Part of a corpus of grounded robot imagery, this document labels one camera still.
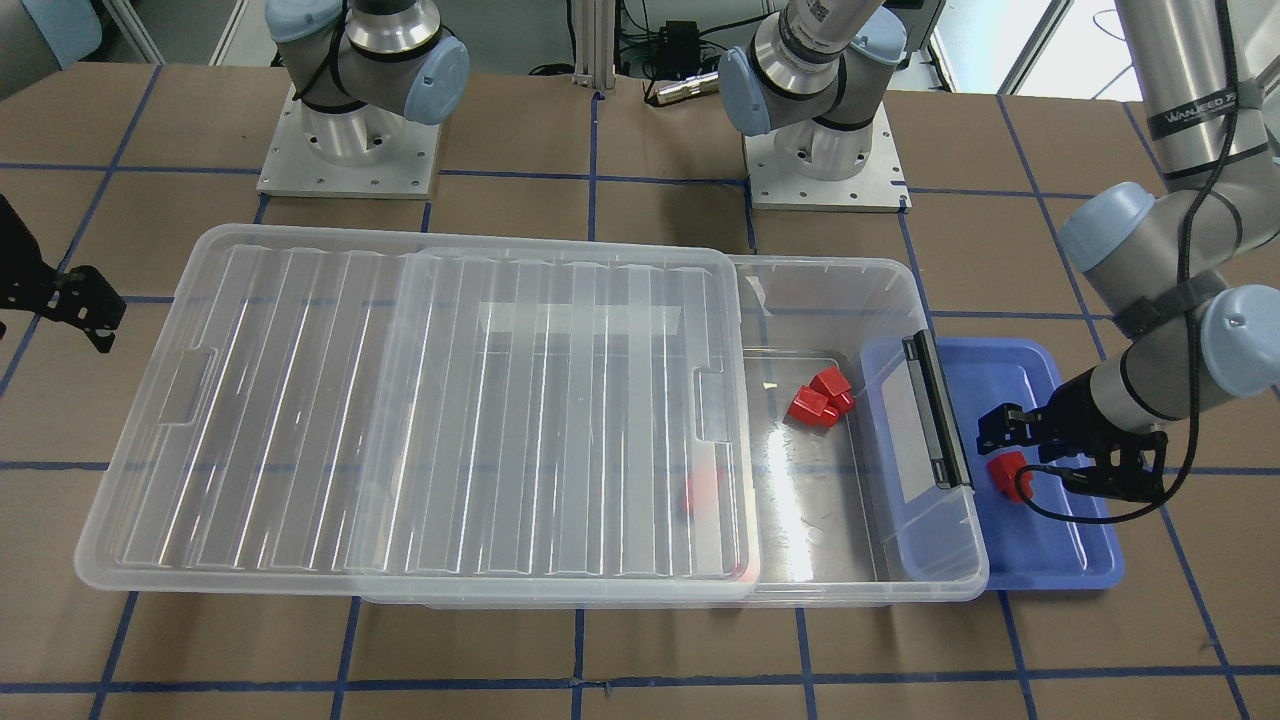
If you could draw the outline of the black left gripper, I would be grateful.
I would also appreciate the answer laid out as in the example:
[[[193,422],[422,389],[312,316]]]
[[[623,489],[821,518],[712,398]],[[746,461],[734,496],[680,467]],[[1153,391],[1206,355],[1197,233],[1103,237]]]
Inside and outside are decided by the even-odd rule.
[[[1060,386],[1043,407],[1001,404],[977,421],[977,451],[1033,448],[1042,462],[1083,455],[1087,468],[1060,468],[1066,491],[1120,501],[1157,501],[1166,493],[1169,437],[1162,430],[1125,430],[1097,407],[1091,373]]]

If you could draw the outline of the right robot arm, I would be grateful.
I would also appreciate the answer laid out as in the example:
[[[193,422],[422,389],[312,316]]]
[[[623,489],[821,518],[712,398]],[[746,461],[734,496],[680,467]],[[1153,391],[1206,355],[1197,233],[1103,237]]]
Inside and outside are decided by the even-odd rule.
[[[291,97],[257,188],[273,197],[426,199],[440,127],[468,81],[465,44],[433,1],[269,1]],[[58,269],[3,202],[3,307],[111,350],[125,300],[95,266]]]

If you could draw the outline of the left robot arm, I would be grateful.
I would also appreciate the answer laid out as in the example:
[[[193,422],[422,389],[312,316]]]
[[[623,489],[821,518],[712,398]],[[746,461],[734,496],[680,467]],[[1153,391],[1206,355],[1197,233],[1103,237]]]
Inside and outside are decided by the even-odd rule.
[[[1277,384],[1277,291],[1234,287],[1220,266],[1277,241],[1277,159],[1225,1],[1120,1],[1117,14],[1166,186],[1125,182],[1080,205],[1057,245],[1129,340],[1117,357],[1060,386],[1043,407],[1001,405],[978,450],[1034,447],[1012,474],[1075,495],[1165,505],[1196,462],[1201,415]],[[777,133],[819,181],[858,173],[827,150],[870,147],[870,124],[905,54],[879,1],[791,1],[717,63],[719,95],[746,137]]]

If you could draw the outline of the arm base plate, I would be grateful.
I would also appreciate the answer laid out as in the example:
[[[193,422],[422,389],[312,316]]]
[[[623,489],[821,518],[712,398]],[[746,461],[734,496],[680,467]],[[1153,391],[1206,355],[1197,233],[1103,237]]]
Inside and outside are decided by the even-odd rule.
[[[836,131],[809,120],[746,136],[742,149],[756,210],[906,213],[913,208],[884,104],[860,129]]]
[[[271,197],[428,200],[442,128],[379,108],[315,111],[285,91],[257,191]]]

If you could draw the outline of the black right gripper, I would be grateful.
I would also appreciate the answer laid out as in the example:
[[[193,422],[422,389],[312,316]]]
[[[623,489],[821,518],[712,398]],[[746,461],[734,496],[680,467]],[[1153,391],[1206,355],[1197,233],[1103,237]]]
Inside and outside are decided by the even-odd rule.
[[[95,350],[109,354],[127,311],[127,301],[96,266],[56,272],[13,205],[1,196],[3,307],[40,315],[79,329]]]

